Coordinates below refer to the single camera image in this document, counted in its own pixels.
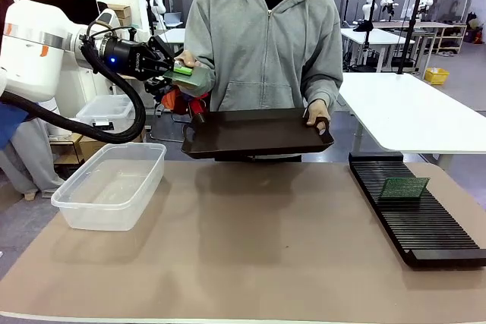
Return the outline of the person's left hand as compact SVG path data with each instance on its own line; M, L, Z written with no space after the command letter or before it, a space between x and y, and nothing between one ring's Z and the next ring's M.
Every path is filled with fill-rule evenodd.
M315 127L319 135L323 135L327 131L330 120L327 104L322 99L316 99L308 106L308 121L306 125Z

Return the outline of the person's right hand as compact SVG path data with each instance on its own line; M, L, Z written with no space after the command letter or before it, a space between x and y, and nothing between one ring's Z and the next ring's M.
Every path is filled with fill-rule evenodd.
M188 50L184 50L175 59L187 68L200 67L202 65Z

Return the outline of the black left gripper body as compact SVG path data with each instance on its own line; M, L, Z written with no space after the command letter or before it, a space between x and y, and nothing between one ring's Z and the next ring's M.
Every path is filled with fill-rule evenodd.
M101 48L103 63L117 74L145 81L155 77L155 53L145 43L106 37Z

